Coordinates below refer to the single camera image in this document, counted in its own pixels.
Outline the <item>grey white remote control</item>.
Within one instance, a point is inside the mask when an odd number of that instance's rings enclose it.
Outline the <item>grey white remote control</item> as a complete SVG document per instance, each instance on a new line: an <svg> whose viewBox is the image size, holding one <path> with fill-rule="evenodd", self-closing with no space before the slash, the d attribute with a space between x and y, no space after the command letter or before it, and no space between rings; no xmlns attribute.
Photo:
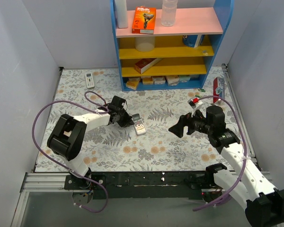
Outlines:
<svg viewBox="0 0 284 227"><path fill-rule="evenodd" d="M141 116L138 113L133 114L132 120L134 123L134 129L135 129L137 136L144 135L146 133L146 129L145 129Z"/></svg>

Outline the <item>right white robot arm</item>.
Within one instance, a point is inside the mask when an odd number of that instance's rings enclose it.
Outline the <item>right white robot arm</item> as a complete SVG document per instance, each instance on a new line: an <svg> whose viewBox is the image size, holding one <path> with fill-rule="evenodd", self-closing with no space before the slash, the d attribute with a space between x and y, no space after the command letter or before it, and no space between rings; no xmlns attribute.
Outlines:
<svg viewBox="0 0 284 227"><path fill-rule="evenodd" d="M195 131L206 134L210 144L239 175L234 177L222 165L209 166L204 179L208 187L219 186L228 190L253 227L273 227L284 223L284 189L277 189L244 154L239 138L226 127L222 108L210 106L206 109L206 115L195 109L180 116L169 131L181 138L184 127L188 127L189 135Z"/></svg>

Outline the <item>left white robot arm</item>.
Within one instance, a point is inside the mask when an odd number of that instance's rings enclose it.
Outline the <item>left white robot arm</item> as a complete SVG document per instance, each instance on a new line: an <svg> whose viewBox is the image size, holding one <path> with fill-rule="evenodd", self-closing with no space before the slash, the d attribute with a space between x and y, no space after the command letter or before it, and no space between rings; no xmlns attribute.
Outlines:
<svg viewBox="0 0 284 227"><path fill-rule="evenodd" d="M47 146L62 158L68 169L76 173L75 184L79 188L87 189L91 185L90 169L80 155L85 133L115 123L122 128L133 125L125 105L125 99L114 96L110 103L91 113L78 116L63 114L56 123Z"/></svg>

